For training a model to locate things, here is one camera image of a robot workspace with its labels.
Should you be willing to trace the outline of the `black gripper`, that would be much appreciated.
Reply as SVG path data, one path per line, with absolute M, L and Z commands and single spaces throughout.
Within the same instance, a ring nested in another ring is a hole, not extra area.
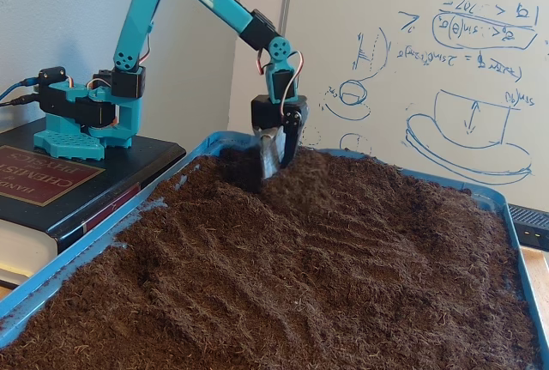
M 303 95 L 297 101 L 273 104 L 267 95 L 258 95 L 250 103 L 251 125 L 260 146 L 262 177 L 271 178 L 293 160 L 301 138 L 309 107 Z

